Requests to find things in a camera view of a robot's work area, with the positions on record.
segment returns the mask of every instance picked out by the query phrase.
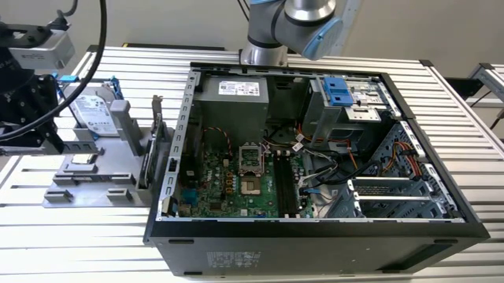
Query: gray wall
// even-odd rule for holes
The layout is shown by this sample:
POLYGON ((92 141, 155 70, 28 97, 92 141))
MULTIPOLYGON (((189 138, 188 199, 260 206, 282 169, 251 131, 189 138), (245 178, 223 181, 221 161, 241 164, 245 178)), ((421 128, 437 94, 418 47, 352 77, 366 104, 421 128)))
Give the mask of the gray wall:
MULTIPOLYGON (((220 46, 237 50, 245 21, 233 0, 108 0, 106 44, 220 46)), ((40 24, 70 0, 0 0, 5 22, 40 24)), ((466 76, 478 62, 504 64, 502 0, 362 0, 343 56, 429 59, 446 76, 466 76)), ((97 43, 97 0, 80 0, 69 18, 77 55, 97 43)), ((491 123, 495 110, 478 110, 491 123)), ((504 137, 504 127, 497 133, 504 137)))
MULTIPOLYGON (((44 24, 72 0, 0 0, 1 21, 44 24)), ((235 0, 106 0, 106 45, 124 42, 224 47, 244 46, 247 22, 235 0)), ((86 47, 97 44, 98 1, 80 0, 69 36, 76 47, 72 68, 86 47)))
POLYGON ((502 0, 363 0, 343 56, 429 59, 442 75, 504 64, 502 0))

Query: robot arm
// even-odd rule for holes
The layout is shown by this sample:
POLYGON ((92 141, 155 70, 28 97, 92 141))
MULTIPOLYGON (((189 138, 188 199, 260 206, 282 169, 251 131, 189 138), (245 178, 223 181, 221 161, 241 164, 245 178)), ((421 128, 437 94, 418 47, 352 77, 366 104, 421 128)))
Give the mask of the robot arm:
POLYGON ((249 0, 240 64, 286 66, 287 48, 310 60, 324 56, 342 30, 335 7, 336 0, 249 0))

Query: label sticker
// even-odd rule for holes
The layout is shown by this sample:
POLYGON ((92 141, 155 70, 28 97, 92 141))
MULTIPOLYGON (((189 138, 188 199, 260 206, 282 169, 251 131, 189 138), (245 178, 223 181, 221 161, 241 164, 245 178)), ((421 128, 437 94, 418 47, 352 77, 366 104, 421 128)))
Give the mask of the label sticker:
POLYGON ((205 252, 208 266, 212 268, 257 267, 260 252, 205 252))
POLYGON ((364 100, 366 99, 366 95, 364 94, 354 93, 352 94, 352 99, 354 100, 364 100))
POLYGON ((292 146, 292 150, 296 152, 299 149, 302 149, 303 145, 302 143, 296 143, 294 146, 292 146))
POLYGON ((302 142, 303 139, 304 139, 304 136, 303 136, 302 134, 298 134, 298 135, 295 136, 295 140, 296 140, 298 142, 302 142))
POLYGON ((259 96, 259 83, 248 81, 221 81, 219 94, 224 96, 259 96))
POLYGON ((96 134, 117 134, 106 104, 98 96, 80 95, 73 106, 86 128, 96 134))

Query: connector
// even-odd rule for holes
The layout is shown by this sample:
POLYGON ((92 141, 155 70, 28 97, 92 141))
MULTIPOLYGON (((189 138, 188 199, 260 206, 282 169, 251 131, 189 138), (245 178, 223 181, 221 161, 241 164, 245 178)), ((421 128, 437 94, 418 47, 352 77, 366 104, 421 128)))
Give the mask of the connector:
POLYGON ((414 149, 405 149, 399 152, 399 155, 414 156, 417 155, 417 151, 414 149))

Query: side panel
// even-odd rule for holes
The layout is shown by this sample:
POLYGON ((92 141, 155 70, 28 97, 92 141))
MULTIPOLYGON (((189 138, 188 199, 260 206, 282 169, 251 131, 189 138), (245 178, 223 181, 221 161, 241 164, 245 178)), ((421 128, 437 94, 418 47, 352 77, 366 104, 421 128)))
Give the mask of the side panel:
POLYGON ((175 275, 413 273, 474 242, 433 242, 430 238, 152 240, 175 275))

